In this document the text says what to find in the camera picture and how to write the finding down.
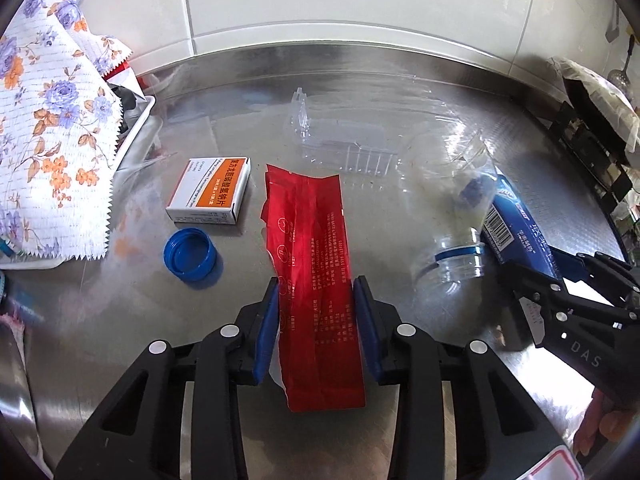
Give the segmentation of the person right hand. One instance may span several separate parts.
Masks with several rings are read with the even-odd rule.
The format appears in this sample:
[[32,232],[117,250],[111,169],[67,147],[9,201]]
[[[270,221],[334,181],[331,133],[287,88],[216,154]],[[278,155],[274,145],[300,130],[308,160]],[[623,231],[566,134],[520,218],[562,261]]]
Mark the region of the person right hand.
[[594,389],[591,402],[574,437],[574,454],[588,456],[597,437],[620,442],[636,416],[636,412],[613,408],[610,399],[602,391]]

